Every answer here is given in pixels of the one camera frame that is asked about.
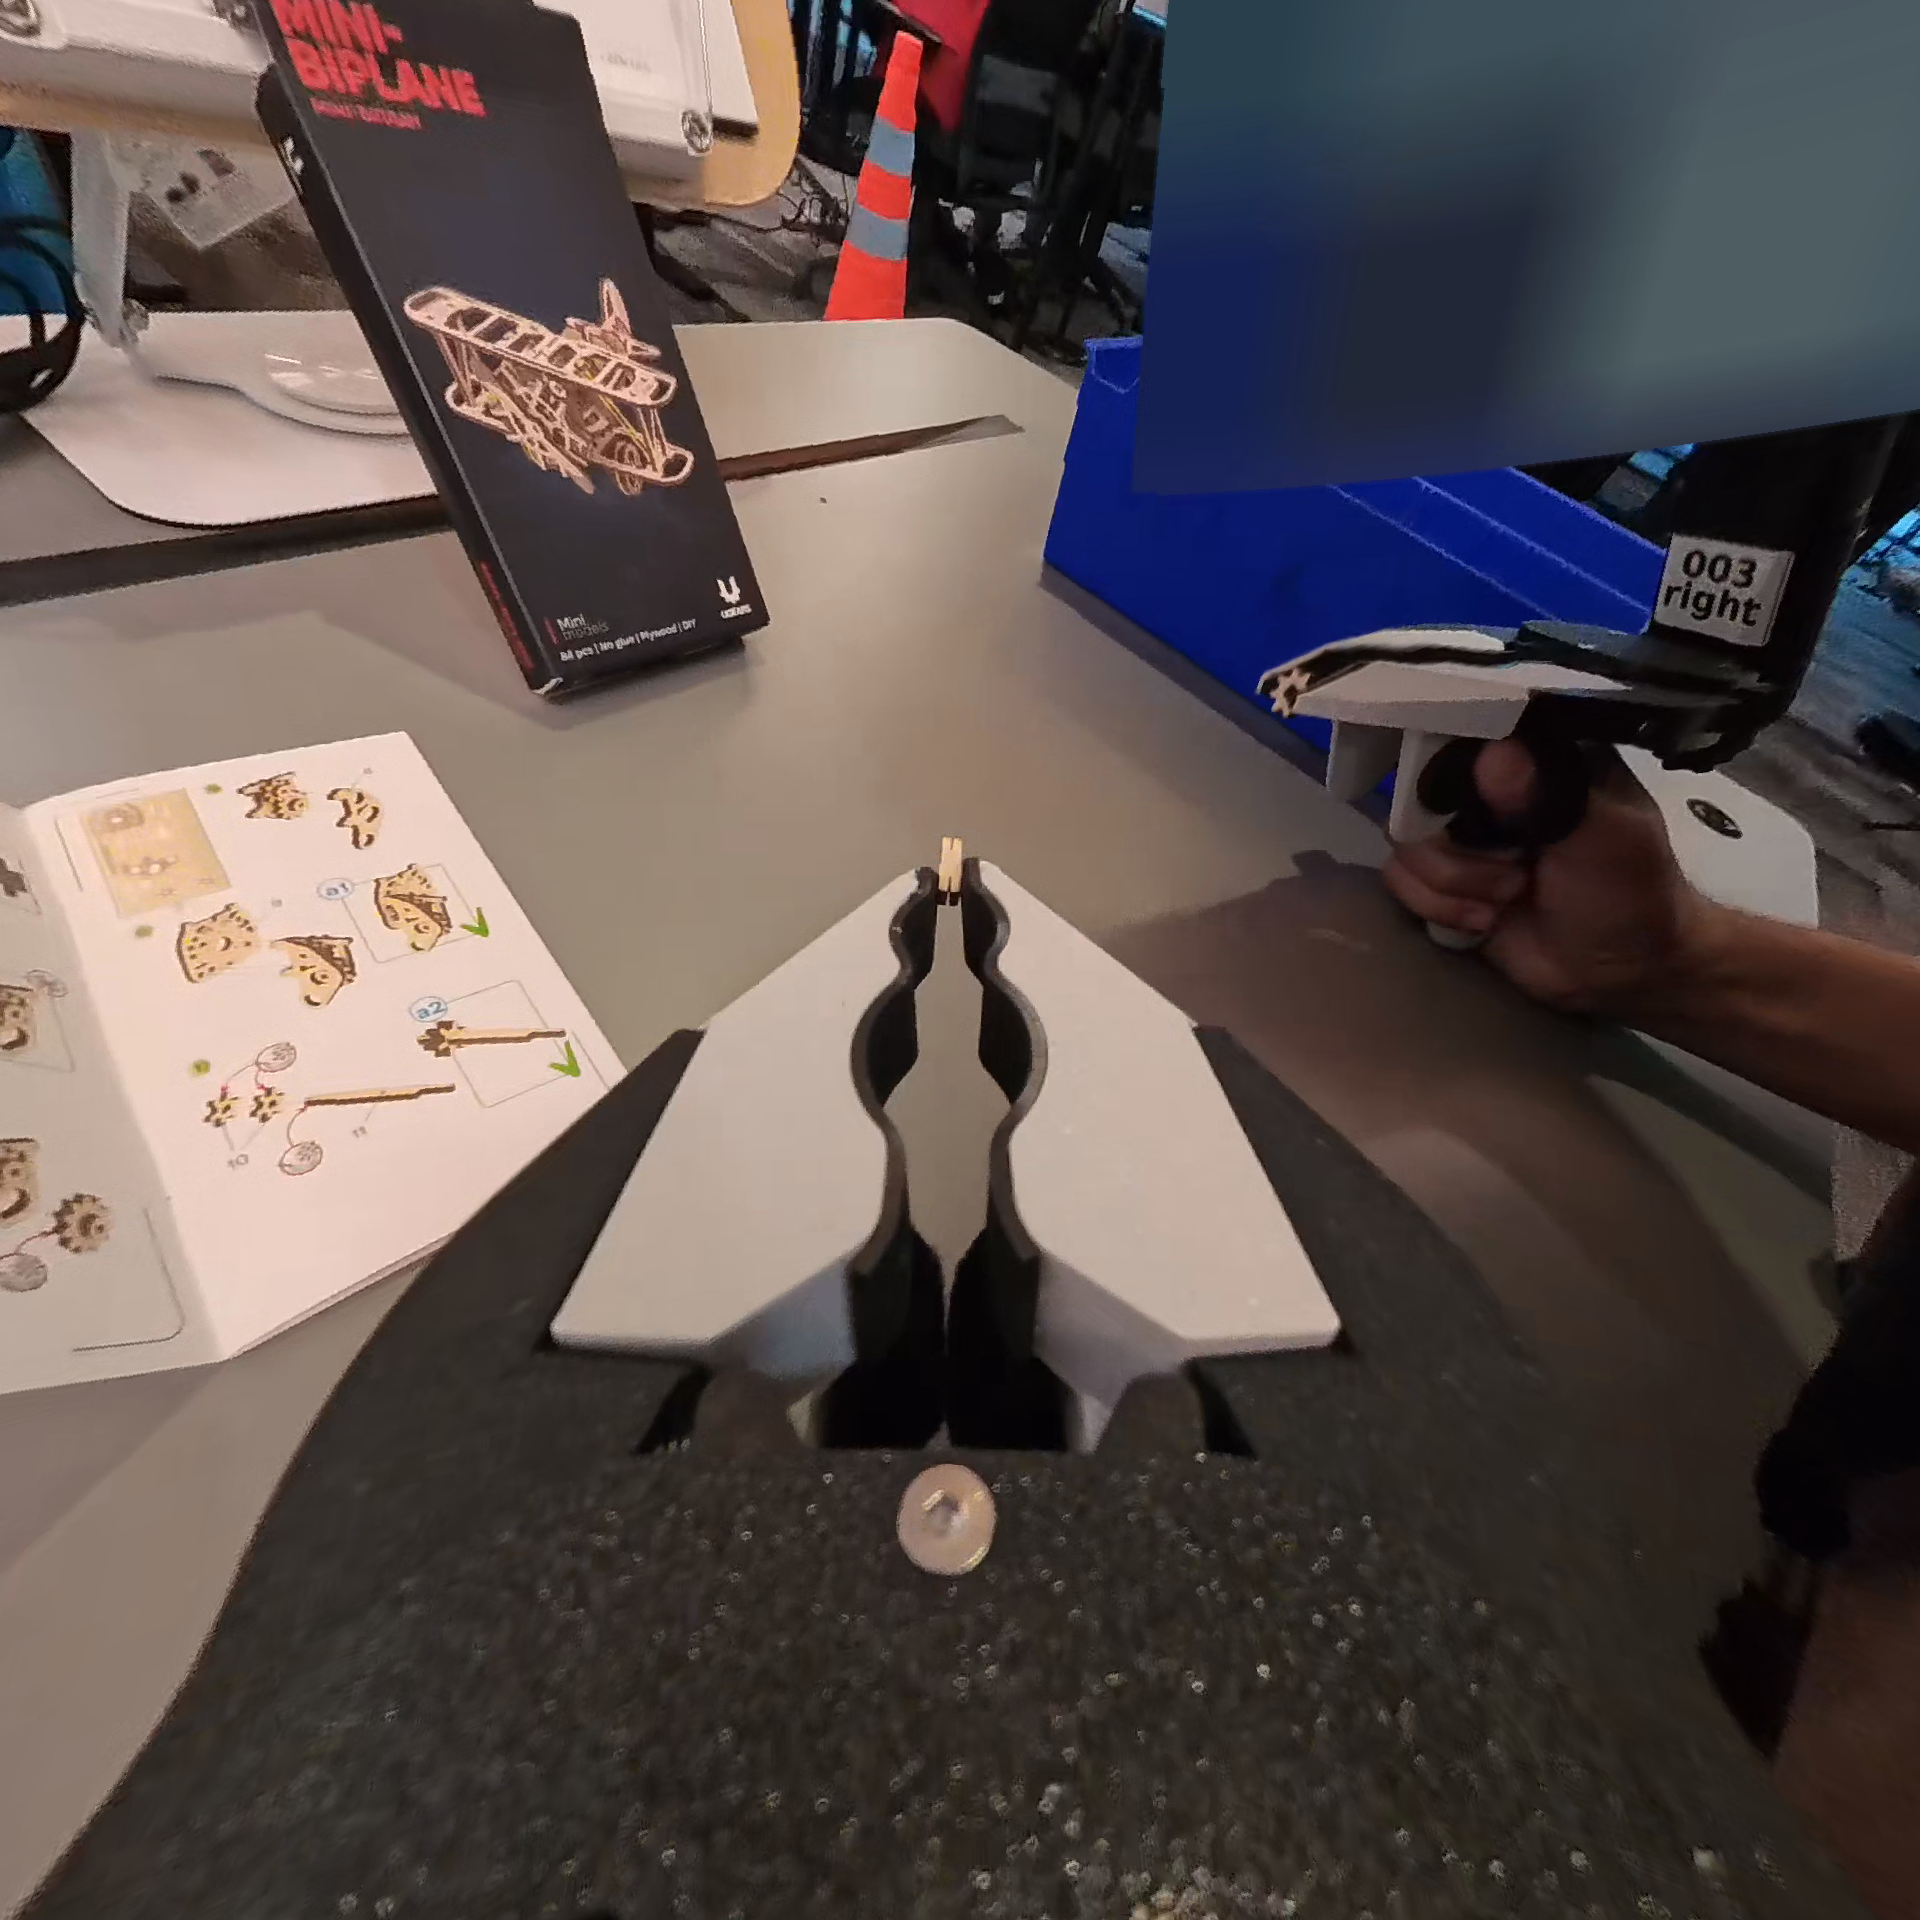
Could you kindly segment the blue plastic bin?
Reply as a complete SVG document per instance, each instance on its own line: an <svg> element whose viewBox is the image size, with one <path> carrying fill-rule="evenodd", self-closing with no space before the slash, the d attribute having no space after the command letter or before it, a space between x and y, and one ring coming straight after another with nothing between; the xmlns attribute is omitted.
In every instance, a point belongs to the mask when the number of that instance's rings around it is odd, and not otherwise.
<svg viewBox="0 0 1920 1920"><path fill-rule="evenodd" d="M1513 472L1243 495L1134 487L1140 340L1095 338L1044 561L1228 690L1326 643L1535 617L1647 629L1664 548Z"/></svg>

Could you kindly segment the orange traffic cone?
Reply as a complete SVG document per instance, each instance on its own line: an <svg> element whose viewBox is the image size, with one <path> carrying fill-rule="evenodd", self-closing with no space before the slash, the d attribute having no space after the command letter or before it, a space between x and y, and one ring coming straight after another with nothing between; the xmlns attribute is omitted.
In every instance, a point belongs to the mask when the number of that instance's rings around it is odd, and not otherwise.
<svg viewBox="0 0 1920 1920"><path fill-rule="evenodd" d="M898 31L881 83L867 157L823 317L828 322L906 315L908 241L915 208L922 39Z"/></svg>

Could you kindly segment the black model kit box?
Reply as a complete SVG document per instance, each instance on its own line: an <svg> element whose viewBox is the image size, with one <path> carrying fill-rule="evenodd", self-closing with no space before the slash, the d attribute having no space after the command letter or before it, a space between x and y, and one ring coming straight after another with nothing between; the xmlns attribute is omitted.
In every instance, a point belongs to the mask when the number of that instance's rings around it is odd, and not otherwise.
<svg viewBox="0 0 1920 1920"><path fill-rule="evenodd" d="M570 697L767 629L579 23L524 2L255 13L258 122L528 688Z"/></svg>

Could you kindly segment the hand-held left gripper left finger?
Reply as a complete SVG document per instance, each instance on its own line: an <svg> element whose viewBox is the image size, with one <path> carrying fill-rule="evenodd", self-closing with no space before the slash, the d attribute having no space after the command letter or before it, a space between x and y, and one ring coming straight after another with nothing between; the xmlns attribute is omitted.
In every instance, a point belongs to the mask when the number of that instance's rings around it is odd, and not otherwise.
<svg viewBox="0 0 1920 1920"><path fill-rule="evenodd" d="M938 872L890 880L698 1037L550 1336L819 1392L825 1445L943 1427L943 1267L890 1097L915 1071Z"/></svg>

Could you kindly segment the person's right forearm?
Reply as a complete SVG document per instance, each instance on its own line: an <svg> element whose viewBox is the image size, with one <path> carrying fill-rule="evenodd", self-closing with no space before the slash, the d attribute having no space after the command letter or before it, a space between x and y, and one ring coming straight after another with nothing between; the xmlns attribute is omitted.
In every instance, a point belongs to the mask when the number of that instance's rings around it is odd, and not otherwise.
<svg viewBox="0 0 1920 1920"><path fill-rule="evenodd" d="M1916 1156L1916 957L1708 903L1664 985L1668 1042Z"/></svg>

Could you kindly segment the white stand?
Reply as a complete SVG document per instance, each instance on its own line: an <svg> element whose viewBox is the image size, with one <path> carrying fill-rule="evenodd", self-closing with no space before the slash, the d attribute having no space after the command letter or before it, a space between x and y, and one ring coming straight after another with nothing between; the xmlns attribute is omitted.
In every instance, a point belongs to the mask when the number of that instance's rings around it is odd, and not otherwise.
<svg viewBox="0 0 1920 1920"><path fill-rule="evenodd" d="M152 212L187 251L287 277L321 266L280 165L83 130L68 149L79 362L30 423L114 508L227 532L385 509L435 487L372 353L340 305L160 311L135 295L134 227Z"/></svg>

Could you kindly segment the grey desk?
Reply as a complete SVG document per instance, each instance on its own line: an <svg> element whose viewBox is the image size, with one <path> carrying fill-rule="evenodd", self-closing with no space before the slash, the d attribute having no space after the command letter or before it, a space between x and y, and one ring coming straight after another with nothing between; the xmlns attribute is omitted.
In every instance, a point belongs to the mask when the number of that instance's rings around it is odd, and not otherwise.
<svg viewBox="0 0 1920 1920"><path fill-rule="evenodd" d="M702 1434L536 1351L655 1083L497 1207L474 1305L379 1288L135 1439L6 1418L6 1882L36 1915L1864 1915L1697 1658L1803 1362L1719 1226L1809 1211L1633 1041L1407 929L1377 831L1040 581L1073 396L754 477L776 626L579 704L449 537L6 612L6 801L409 732L638 1063L960 833L1223 1024L1351 1347L1236 1361L1252 1455L918 1463Z"/></svg>

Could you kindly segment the person in brown shirt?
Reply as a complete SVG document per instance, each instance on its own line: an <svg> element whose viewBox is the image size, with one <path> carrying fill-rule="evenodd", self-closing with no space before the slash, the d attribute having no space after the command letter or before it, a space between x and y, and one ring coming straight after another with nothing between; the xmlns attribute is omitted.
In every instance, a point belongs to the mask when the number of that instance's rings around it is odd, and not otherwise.
<svg viewBox="0 0 1920 1920"><path fill-rule="evenodd" d="M1918 1915L1918 1573L1827 1575L1779 1787L1879 1919Z"/></svg>

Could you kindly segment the person's right hand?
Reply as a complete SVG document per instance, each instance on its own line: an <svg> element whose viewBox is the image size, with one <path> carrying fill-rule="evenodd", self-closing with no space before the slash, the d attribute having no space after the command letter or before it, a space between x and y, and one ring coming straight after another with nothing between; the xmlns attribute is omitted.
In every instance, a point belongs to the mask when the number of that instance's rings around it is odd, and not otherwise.
<svg viewBox="0 0 1920 1920"><path fill-rule="evenodd" d="M1383 884L1535 1001L1618 1019L1680 978L1714 920L1663 812L1612 749L1598 749L1587 812L1559 843L1468 849L1441 833L1396 843Z"/></svg>

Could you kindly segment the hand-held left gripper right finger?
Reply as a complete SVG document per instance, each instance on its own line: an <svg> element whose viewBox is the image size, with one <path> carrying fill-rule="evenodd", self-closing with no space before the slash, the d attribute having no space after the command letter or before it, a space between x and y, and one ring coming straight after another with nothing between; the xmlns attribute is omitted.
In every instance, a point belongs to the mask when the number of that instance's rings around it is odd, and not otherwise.
<svg viewBox="0 0 1920 1920"><path fill-rule="evenodd" d="M1338 1309L1200 1027L968 863L977 1056L1004 1097L968 1248L968 1443L1092 1450L1198 1361L1324 1354Z"/></svg>

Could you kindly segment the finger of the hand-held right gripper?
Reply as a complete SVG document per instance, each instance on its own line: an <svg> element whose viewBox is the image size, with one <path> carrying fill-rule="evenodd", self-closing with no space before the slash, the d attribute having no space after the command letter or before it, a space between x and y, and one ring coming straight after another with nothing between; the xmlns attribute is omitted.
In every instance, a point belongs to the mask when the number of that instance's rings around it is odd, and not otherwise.
<svg viewBox="0 0 1920 1920"><path fill-rule="evenodd" d="M1502 738L1513 733L1542 674L1530 665L1367 664L1336 680L1314 680L1289 717L1343 728Z"/></svg>
<svg viewBox="0 0 1920 1920"><path fill-rule="evenodd" d="M1411 665L1475 665L1502 661L1512 629L1411 626L1332 640L1292 661L1296 682L1331 682L1363 665L1407 661Z"/></svg>

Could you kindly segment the white instruction leaflet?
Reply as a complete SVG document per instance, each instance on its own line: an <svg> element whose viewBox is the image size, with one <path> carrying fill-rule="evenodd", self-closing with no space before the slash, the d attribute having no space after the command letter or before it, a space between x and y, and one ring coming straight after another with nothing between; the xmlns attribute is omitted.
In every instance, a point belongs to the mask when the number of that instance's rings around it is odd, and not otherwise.
<svg viewBox="0 0 1920 1920"><path fill-rule="evenodd" d="M2 1391L255 1348L623 1074L406 733L2 809Z"/></svg>

